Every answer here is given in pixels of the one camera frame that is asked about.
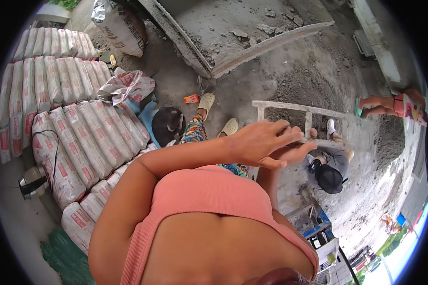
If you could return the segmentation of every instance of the concrete debris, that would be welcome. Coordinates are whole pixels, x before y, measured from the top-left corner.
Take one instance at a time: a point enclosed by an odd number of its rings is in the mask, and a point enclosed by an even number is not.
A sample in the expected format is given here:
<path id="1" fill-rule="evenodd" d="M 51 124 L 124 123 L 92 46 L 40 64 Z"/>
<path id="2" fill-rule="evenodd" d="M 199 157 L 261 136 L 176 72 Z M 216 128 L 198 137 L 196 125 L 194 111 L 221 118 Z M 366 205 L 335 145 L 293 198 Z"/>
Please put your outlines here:
<path id="1" fill-rule="evenodd" d="M 300 16 L 298 16 L 298 15 L 295 15 L 295 17 L 293 18 L 293 22 L 295 24 L 297 24 L 298 27 L 301 27 L 301 26 L 304 25 L 304 22 L 303 22 L 302 18 Z"/>
<path id="2" fill-rule="evenodd" d="M 240 29 L 233 29 L 233 31 L 231 31 L 235 36 L 238 37 L 247 37 L 247 34 L 243 31 L 241 31 Z"/>
<path id="3" fill-rule="evenodd" d="M 249 37 L 249 44 L 251 46 L 256 45 L 257 44 L 257 40 L 254 37 Z"/>
<path id="4" fill-rule="evenodd" d="M 270 26 L 265 25 L 265 24 L 259 24 L 259 25 L 257 25 L 257 29 L 259 29 L 260 31 L 264 31 L 268 35 L 272 35 L 272 34 L 274 34 L 274 30 L 276 28 L 270 27 Z"/>

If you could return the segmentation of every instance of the white sack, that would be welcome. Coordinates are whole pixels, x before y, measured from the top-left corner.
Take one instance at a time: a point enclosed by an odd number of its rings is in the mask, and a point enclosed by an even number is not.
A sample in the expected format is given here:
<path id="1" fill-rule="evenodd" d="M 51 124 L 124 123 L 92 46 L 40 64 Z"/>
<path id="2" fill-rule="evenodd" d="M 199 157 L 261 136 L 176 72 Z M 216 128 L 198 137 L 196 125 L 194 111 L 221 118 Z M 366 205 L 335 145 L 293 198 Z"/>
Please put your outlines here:
<path id="1" fill-rule="evenodd" d="M 17 49 L 16 49 L 15 55 L 13 57 L 13 62 L 23 60 L 25 48 L 27 47 L 28 39 L 29 39 L 29 30 L 25 30 L 22 33 L 22 37 L 20 37 L 19 44 L 17 45 Z"/>
<path id="2" fill-rule="evenodd" d="M 70 123 L 63 113 L 62 107 L 58 107 L 49 113 L 52 125 L 59 136 L 60 143 L 65 148 L 68 157 L 76 169 L 79 178 L 82 180 L 86 189 L 89 190 L 98 182 L 98 175 L 87 159 L 83 148 L 77 137 L 71 129 Z"/>
<path id="3" fill-rule="evenodd" d="M 83 101 L 78 103 L 78 110 L 83 115 L 90 132 L 95 138 L 98 146 L 103 152 L 113 169 L 118 168 L 125 162 L 125 158 L 120 154 L 116 145 L 113 143 L 108 133 L 104 130 L 102 123 L 99 121 L 95 111 L 89 102 Z"/>
<path id="4" fill-rule="evenodd" d="M 101 211 L 103 210 L 104 204 L 101 202 L 98 194 L 90 193 L 84 197 L 84 199 L 79 203 L 83 210 L 89 215 L 89 217 L 97 222 L 98 217 L 100 217 Z"/>
<path id="5" fill-rule="evenodd" d="M 59 31 L 57 28 L 51 29 L 51 56 L 59 58 L 61 55 L 60 51 L 60 38 Z"/>
<path id="6" fill-rule="evenodd" d="M 67 64 L 65 59 L 56 58 L 57 71 L 59 72 L 60 88 L 62 90 L 63 101 L 62 105 L 67 106 L 69 104 L 76 103 L 73 95 L 73 90 L 70 83 L 70 74 L 68 73 Z"/>
<path id="7" fill-rule="evenodd" d="M 27 45 L 25 46 L 24 59 L 31 58 L 33 56 L 33 49 L 35 47 L 37 32 L 38 32 L 37 28 L 30 29 L 29 39 L 27 40 Z"/>
<path id="8" fill-rule="evenodd" d="M 84 65 L 83 60 L 80 58 L 74 58 L 74 63 L 79 72 L 79 76 L 81 78 L 81 82 L 83 83 L 84 91 L 89 100 L 95 100 L 97 98 L 97 94 L 93 92 L 92 83 L 90 82 L 89 74 L 87 73 L 86 66 Z"/>
<path id="9" fill-rule="evenodd" d="M 35 99 L 34 59 L 24 60 L 24 80 L 22 84 L 22 148 L 32 144 L 32 125 L 38 106 Z"/>
<path id="10" fill-rule="evenodd" d="M 120 135 L 119 131 L 116 129 L 116 125 L 114 124 L 114 121 L 111 116 L 109 116 L 105 105 L 103 105 L 103 102 L 99 100 L 94 100 L 90 101 L 90 105 L 92 106 L 93 111 L 97 115 L 98 120 L 102 123 L 103 128 L 106 130 L 109 137 L 116 145 L 120 154 L 125 158 L 127 162 L 131 160 L 133 154 L 130 151 L 130 148 L 127 146 L 127 143 Z"/>
<path id="11" fill-rule="evenodd" d="M 74 244 L 86 255 L 89 254 L 89 243 L 95 223 L 78 203 L 68 205 L 62 214 L 62 229 Z"/>
<path id="12" fill-rule="evenodd" d="M 13 81 L 10 93 L 10 139 L 11 154 L 18 157 L 22 154 L 22 83 L 23 61 L 16 62 L 13 68 Z"/>
<path id="13" fill-rule="evenodd" d="M 34 76 L 35 99 L 38 113 L 49 112 L 49 110 L 51 110 L 51 102 L 49 101 L 49 90 L 47 88 L 47 77 L 44 57 L 35 57 Z"/>
<path id="14" fill-rule="evenodd" d="M 70 203 L 80 201 L 84 197 L 86 187 L 76 173 L 73 163 L 63 149 L 60 140 L 58 140 L 57 133 L 47 112 L 35 116 L 32 135 L 34 135 L 32 139 L 33 158 L 37 165 L 41 165 L 46 169 L 52 195 L 59 207 L 64 209 Z M 57 142 L 59 147 L 56 160 Z"/>
<path id="15" fill-rule="evenodd" d="M 43 56 L 51 55 L 52 28 L 44 28 Z"/>
<path id="16" fill-rule="evenodd" d="M 46 70 L 47 88 L 49 91 L 49 101 L 51 102 L 51 109 L 55 109 L 59 106 L 62 106 L 63 102 L 56 58 L 54 56 L 44 57 L 44 64 Z"/>
<path id="17" fill-rule="evenodd" d="M 10 150 L 10 95 L 13 82 L 14 64 L 6 65 L 0 87 L 0 161 L 11 160 Z"/>
<path id="18" fill-rule="evenodd" d="M 70 83 L 75 101 L 80 102 L 87 100 L 88 98 L 84 90 L 83 82 L 81 80 L 81 76 L 78 72 L 78 67 L 76 66 L 74 58 L 65 58 L 65 64 L 67 65 L 68 74 L 70 76 Z"/>

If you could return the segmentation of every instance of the fingers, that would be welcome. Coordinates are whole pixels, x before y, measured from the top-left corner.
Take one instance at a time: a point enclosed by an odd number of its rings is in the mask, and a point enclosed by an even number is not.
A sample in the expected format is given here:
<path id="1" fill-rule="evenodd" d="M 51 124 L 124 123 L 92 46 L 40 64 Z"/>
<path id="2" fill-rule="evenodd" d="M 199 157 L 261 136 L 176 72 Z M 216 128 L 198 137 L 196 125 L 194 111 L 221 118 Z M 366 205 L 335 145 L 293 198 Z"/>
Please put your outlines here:
<path id="1" fill-rule="evenodd" d="M 275 160 L 271 157 L 264 157 L 260 160 L 260 166 L 275 170 L 275 169 L 286 167 L 287 162 L 281 161 L 281 160 Z"/>

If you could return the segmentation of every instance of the pink crop top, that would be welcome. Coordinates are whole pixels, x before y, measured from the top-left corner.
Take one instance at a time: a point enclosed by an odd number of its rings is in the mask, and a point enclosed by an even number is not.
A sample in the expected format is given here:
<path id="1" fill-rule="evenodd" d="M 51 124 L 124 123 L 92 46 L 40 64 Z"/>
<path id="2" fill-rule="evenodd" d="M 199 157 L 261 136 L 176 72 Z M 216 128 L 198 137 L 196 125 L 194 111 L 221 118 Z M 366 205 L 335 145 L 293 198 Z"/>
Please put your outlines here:
<path id="1" fill-rule="evenodd" d="M 203 191 L 191 184 L 203 185 Z M 256 182 L 210 165 L 184 169 L 166 175 L 155 186 L 149 215 L 136 225 L 127 254 L 121 285 L 139 284 L 160 222 L 168 216 L 189 212 L 216 213 L 243 217 L 267 224 L 300 248 L 319 270 L 319 258 L 311 245 L 278 224 L 272 216 L 268 194 Z"/>

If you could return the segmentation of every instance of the floral leggings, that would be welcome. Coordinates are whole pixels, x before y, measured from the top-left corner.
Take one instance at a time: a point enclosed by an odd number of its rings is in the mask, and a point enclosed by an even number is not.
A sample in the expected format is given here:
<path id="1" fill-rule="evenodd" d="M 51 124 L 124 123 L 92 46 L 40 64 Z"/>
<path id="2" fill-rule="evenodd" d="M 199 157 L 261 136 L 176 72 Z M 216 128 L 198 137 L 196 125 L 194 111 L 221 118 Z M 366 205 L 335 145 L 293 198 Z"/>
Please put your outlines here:
<path id="1" fill-rule="evenodd" d="M 203 117 L 200 114 L 196 114 L 194 118 L 189 122 L 180 144 L 186 144 L 189 142 L 208 140 L 206 136 L 206 130 L 203 125 Z M 236 175 L 241 177 L 247 177 L 247 167 L 242 164 L 217 164 L 217 166 L 223 167 L 230 170 Z"/>

